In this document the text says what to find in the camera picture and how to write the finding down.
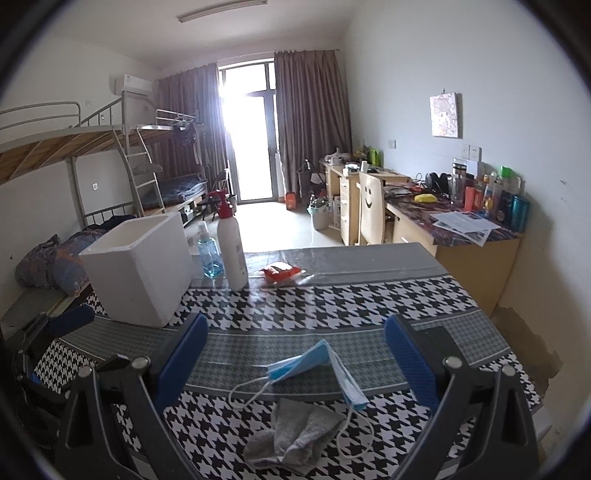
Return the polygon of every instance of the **light switch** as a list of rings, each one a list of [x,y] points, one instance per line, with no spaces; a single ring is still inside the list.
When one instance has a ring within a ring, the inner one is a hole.
[[[480,161],[480,154],[482,149],[480,147],[470,146],[470,160]]]

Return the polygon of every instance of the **curtain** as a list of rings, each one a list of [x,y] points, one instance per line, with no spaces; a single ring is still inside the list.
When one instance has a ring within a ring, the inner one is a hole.
[[[181,72],[158,82],[158,105],[173,112],[195,115],[205,128],[196,129],[195,147],[204,174],[213,186],[215,177],[228,165],[226,133],[219,96],[217,64]],[[156,147],[158,162],[162,165],[163,179],[191,173],[201,173],[195,161],[193,146],[171,139]]]
[[[275,77],[281,169],[286,192],[298,192],[304,160],[351,152],[349,105],[334,50],[278,52]]]

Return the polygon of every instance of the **ladder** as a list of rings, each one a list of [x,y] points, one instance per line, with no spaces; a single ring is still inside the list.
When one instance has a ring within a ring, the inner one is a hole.
[[[141,152],[138,153],[129,153],[130,151],[130,146],[129,146],[129,135],[135,132],[135,134],[138,136],[139,138],[139,148],[142,149]],[[141,201],[141,196],[139,194],[139,190],[143,187],[147,187],[147,186],[152,186],[152,188],[154,189],[155,193],[156,193],[156,199],[158,200],[158,210],[157,212],[154,213],[166,213],[166,209],[164,208],[164,202],[162,200],[162,195],[160,194],[160,188],[158,186],[158,180],[156,179],[156,173],[161,172],[162,171],[162,167],[160,165],[156,165],[155,163],[152,162],[152,157],[150,156],[150,152],[148,152],[148,147],[146,147],[146,144],[144,142],[144,139],[142,138],[141,134],[139,133],[139,130],[137,129],[132,129],[131,132],[126,132],[124,133],[125,135],[125,148],[123,147],[123,145],[121,145],[121,142],[119,141],[119,136],[117,135],[117,132],[115,130],[113,130],[113,137],[115,139],[115,145],[117,146],[117,150],[119,151],[119,155],[121,155],[121,158],[123,159],[123,162],[125,164],[125,171],[127,172],[127,176],[129,178],[129,186],[131,187],[131,195],[133,197],[134,200],[134,205],[135,205],[135,211],[137,212],[138,216],[143,217],[145,216],[145,212],[144,212],[144,207],[142,205],[142,201]],[[134,157],[143,157],[146,156],[148,162],[147,163],[142,163],[138,166],[136,166],[135,168],[131,168],[131,165],[129,164],[129,159],[130,158],[134,158]],[[135,179],[140,176],[140,175],[146,175],[146,174],[152,174],[152,178],[148,181],[143,181],[140,184],[137,184]]]

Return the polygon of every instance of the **white styrofoam box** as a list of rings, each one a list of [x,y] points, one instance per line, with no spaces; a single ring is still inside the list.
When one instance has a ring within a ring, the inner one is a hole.
[[[162,327],[191,282],[193,262],[179,213],[128,220],[80,253],[109,317]]]

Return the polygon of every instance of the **glass door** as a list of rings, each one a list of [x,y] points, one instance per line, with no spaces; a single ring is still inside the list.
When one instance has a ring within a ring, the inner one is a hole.
[[[220,71],[228,160],[239,203],[277,200],[274,93],[273,62]]]

